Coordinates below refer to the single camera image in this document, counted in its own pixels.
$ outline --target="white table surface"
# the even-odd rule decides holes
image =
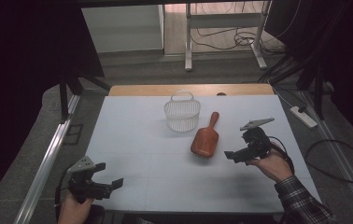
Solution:
[[[109,199],[95,201],[106,210],[131,212],[280,213],[274,181],[258,168],[227,160],[223,151],[247,146],[240,127],[254,119],[275,118],[261,127],[279,138],[295,165],[295,173],[319,200],[288,120],[276,95],[200,96],[199,124],[188,133],[166,125],[164,105],[170,97],[108,96],[104,100],[86,155],[106,169],[94,175],[124,185]],[[215,155],[202,159],[190,151],[198,129],[219,112]]]

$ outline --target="wooden floor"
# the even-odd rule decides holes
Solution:
[[[225,2],[225,3],[197,3],[191,4],[191,14],[224,14],[224,13],[252,13],[261,12],[263,6],[262,1],[255,2]],[[164,53],[165,54],[181,54],[185,53],[186,43],[186,5],[185,4],[174,4],[165,5],[165,19],[164,19]],[[222,32],[216,35],[214,34],[219,31],[230,30]],[[236,29],[231,28],[211,28],[211,29],[192,29],[192,52],[219,52],[219,51],[232,51],[232,50],[250,50],[249,46],[238,46],[233,48],[236,44],[234,38],[236,32],[249,32],[256,33],[255,28],[244,28]],[[240,34],[242,37],[255,37],[248,33]],[[283,45],[277,41],[271,35],[263,32],[262,36],[263,44],[268,49],[282,49]]]

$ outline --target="sleeve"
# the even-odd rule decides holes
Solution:
[[[336,223],[334,214],[316,200],[294,175],[277,184],[275,190],[290,223]]]

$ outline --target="white power strip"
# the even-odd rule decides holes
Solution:
[[[317,123],[313,119],[308,117],[307,114],[305,114],[304,112],[299,112],[298,106],[294,106],[293,108],[291,108],[290,112],[292,112],[292,114],[294,114],[299,120],[301,120],[309,129],[312,129],[317,126]]]

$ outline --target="white basket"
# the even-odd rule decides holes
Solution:
[[[189,100],[174,100],[176,94],[187,93],[191,96]],[[165,104],[164,113],[167,117],[168,127],[178,133],[193,130],[198,123],[200,115],[200,102],[194,100],[189,91],[176,91],[171,100]]]

